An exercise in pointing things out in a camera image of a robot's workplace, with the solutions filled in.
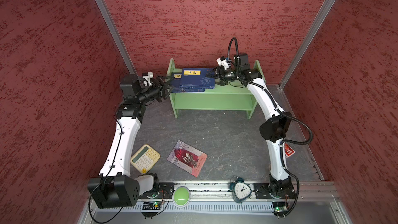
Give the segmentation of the blue book Yijing yellow label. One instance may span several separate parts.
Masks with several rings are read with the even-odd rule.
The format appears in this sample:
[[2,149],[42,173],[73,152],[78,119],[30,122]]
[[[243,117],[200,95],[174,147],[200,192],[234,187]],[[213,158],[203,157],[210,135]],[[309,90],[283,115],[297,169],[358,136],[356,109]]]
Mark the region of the blue book Yijing yellow label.
[[206,76],[209,72],[211,72],[211,68],[184,68],[180,86],[183,88],[213,89],[215,80]]

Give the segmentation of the green wooden two-tier shelf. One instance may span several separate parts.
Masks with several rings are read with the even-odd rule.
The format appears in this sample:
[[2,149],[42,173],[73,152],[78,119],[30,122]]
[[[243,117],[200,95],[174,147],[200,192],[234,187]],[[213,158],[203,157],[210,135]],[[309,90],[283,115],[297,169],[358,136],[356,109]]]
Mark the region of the green wooden two-tier shelf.
[[171,93],[170,102],[175,117],[181,110],[244,111],[250,119],[258,102],[246,88],[215,85],[204,92]]

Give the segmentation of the red magazine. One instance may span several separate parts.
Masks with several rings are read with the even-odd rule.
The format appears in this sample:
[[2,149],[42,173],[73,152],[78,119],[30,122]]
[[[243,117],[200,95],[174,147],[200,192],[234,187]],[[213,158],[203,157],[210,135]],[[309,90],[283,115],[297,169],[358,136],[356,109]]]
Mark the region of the red magazine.
[[183,169],[194,177],[199,176],[206,159],[207,154],[180,140],[177,141],[167,157],[168,162]]

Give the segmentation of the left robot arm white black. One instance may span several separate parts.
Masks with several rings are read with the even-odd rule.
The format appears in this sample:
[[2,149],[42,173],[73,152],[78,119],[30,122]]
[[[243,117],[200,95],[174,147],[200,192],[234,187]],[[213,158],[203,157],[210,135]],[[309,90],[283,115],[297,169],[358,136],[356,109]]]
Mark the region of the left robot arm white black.
[[116,111],[114,140],[98,177],[88,182],[90,200],[98,208],[134,206],[139,196],[159,191],[156,174],[130,177],[131,154],[146,106],[154,100],[167,99],[174,89],[173,79],[172,76],[153,76],[151,72],[142,77],[127,75],[122,78],[123,100]]

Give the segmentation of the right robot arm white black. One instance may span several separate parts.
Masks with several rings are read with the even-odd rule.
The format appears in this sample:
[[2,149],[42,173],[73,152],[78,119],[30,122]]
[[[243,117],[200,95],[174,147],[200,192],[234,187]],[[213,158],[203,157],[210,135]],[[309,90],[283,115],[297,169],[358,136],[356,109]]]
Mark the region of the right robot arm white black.
[[231,61],[229,58],[217,59],[217,64],[207,77],[216,80],[216,84],[225,86],[228,82],[239,81],[255,97],[265,117],[265,123],[259,127],[261,136],[266,140],[271,170],[269,192],[275,199],[284,197],[293,189],[291,176],[286,169],[284,138],[291,122],[289,112],[284,112],[269,92],[261,72],[250,68],[247,54],[241,54]]

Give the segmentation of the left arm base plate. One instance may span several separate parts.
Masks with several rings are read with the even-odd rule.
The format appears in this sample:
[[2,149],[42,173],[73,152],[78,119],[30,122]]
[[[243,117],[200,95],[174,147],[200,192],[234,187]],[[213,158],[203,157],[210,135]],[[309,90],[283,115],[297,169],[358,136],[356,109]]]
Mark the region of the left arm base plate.
[[160,182],[157,189],[146,192],[139,196],[139,199],[171,199],[174,193],[175,183],[173,182]]

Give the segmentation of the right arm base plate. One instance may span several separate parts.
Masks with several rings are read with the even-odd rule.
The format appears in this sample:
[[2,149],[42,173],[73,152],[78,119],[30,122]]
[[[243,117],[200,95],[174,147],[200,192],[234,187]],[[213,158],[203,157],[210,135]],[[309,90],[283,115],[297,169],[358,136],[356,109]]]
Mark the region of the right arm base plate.
[[256,195],[256,199],[271,199],[271,200],[280,200],[288,197],[290,200],[294,200],[296,197],[296,191],[293,185],[288,185],[286,189],[283,189],[277,195],[272,195],[269,183],[253,183],[254,193]]

